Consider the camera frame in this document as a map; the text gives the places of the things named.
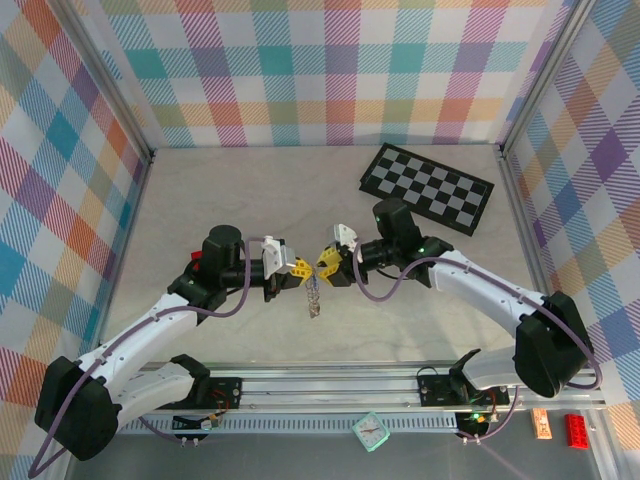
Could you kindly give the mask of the aluminium corner post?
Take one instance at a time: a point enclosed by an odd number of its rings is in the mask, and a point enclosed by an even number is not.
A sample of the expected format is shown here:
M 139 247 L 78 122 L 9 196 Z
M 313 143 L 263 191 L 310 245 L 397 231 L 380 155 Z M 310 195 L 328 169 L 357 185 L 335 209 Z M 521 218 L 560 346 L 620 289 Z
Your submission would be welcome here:
M 72 44 L 86 64 L 97 87 L 105 96 L 114 115 L 122 125 L 129 139 L 140 151 L 147 165 L 153 163 L 154 149 L 143 134 L 133 111 L 126 102 L 114 76 L 111 74 L 100 50 L 89 32 L 86 30 L 80 15 L 72 5 L 71 0 L 46 0 L 54 15 L 69 35 Z
M 507 159 L 535 116 L 545 92 L 555 80 L 571 46 L 598 0 L 567 0 L 548 31 L 523 84 L 524 93 L 516 98 L 497 141 Z

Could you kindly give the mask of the red studded toy brick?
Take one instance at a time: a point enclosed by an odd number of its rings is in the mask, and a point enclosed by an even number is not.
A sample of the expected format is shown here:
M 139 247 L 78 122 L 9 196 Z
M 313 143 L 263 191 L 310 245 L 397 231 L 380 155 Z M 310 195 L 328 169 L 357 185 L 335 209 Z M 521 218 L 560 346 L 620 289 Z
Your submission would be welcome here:
M 566 414 L 564 419 L 568 447 L 587 450 L 589 448 L 589 438 L 584 417 L 578 414 Z

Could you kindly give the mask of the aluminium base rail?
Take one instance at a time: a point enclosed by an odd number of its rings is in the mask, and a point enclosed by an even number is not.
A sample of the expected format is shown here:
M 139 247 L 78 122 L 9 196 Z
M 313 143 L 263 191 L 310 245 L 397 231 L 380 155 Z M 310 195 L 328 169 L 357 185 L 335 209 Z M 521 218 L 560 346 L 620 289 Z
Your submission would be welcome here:
M 345 413 L 372 410 L 396 412 L 402 408 L 432 411 L 505 413 L 509 408 L 530 410 L 591 410 L 605 407 L 598 389 L 566 388 L 553 398 L 534 393 L 526 386 L 506 387 L 506 406 L 427 406 L 417 392 L 413 364 L 384 365 L 282 365 L 278 368 L 241 365 L 206 365 L 196 369 L 197 380 L 209 377 L 240 377 L 242 397 L 238 409 L 262 413 Z

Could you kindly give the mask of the black controller bracket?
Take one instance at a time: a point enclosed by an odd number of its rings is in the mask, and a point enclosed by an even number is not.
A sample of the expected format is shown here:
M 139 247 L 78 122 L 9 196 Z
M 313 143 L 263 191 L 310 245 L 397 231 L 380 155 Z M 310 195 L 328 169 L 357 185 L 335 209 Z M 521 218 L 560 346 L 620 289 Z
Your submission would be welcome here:
M 221 418 L 222 414 L 210 414 L 201 418 L 174 416 L 172 430 L 183 445 L 191 442 L 194 446 L 199 446 L 220 426 Z
M 455 435 L 464 442 L 483 437 L 489 432 L 491 417 L 483 412 L 456 412 L 457 431 Z

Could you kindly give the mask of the aluminium side frame rail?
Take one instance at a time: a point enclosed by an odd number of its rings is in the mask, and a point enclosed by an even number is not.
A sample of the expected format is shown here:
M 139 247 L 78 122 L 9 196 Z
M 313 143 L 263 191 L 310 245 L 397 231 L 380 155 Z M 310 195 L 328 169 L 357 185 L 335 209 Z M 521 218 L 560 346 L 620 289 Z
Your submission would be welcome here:
M 495 155 L 533 283 L 533 289 L 517 293 L 515 298 L 516 303 L 524 308 L 520 316 L 521 323 L 516 328 L 516 366 L 553 373 L 565 366 L 565 360 L 571 361 L 575 352 L 581 359 L 582 352 L 562 329 L 565 322 L 558 318 L 561 314 L 559 307 L 565 306 L 568 300 L 552 295 L 543 277 L 539 252 L 534 246 L 533 230 L 527 221 L 524 203 L 509 163 L 499 148 L 495 150 Z
M 148 184 L 152 166 L 155 163 L 157 149 L 152 149 L 147 157 L 141 160 L 139 175 L 129 190 L 129 194 L 124 204 L 118 230 L 114 237 L 114 256 L 107 261 L 107 277 L 102 280 L 97 291 L 95 312 L 90 315 L 87 328 L 83 337 L 80 353 L 88 353 L 100 344 L 103 332 L 106 328 L 107 317 L 113 301 L 116 286 L 121 276 L 127 249 L 129 247 L 133 230 L 136 225 L 140 206 Z

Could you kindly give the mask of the orange tag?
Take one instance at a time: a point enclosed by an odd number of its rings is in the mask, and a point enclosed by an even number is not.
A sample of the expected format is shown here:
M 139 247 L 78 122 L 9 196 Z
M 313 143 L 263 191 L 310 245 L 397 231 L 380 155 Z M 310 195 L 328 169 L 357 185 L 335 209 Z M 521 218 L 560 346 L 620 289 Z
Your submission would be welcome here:
M 553 438 L 548 412 L 543 408 L 531 410 L 534 436 L 537 440 L 551 440 Z

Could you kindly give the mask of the teal alarm clock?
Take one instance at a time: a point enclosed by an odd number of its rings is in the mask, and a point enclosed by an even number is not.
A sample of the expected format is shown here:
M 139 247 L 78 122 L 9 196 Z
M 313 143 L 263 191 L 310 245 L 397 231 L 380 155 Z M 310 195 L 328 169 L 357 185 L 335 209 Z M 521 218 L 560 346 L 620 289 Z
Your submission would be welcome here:
M 352 431 L 368 453 L 374 452 L 390 437 L 390 431 L 375 412 L 370 412 L 358 420 Z

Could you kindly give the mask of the black grey chessboard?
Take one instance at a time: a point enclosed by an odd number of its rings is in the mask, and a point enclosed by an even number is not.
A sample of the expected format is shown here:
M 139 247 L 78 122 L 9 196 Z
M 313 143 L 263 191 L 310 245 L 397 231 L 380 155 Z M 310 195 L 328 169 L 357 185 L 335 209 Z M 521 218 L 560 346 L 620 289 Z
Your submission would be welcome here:
M 389 143 L 360 178 L 360 190 L 399 198 L 411 212 L 467 236 L 474 234 L 494 184 Z

